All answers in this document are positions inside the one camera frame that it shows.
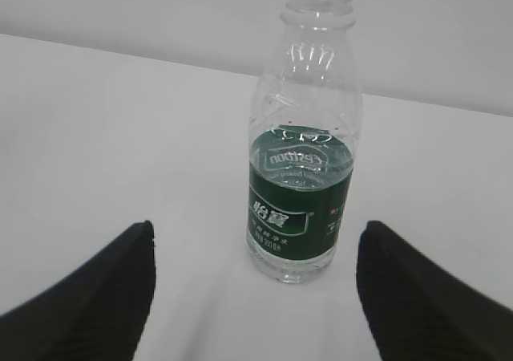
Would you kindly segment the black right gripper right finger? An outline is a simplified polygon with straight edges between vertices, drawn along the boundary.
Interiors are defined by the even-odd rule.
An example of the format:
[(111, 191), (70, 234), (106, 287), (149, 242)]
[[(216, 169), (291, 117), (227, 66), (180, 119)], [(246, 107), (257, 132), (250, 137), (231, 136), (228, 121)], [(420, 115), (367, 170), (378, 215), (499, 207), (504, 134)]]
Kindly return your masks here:
[(383, 360), (512, 358), (512, 311), (380, 221), (360, 236), (356, 285)]

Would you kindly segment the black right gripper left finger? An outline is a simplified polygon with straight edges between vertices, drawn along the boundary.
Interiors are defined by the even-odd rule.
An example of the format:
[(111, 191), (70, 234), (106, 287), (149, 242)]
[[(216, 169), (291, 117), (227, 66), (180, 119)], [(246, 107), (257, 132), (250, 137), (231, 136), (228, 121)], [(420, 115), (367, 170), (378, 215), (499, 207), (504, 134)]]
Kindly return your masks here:
[(1, 316), (3, 360), (132, 360), (156, 289), (154, 229), (135, 223)]

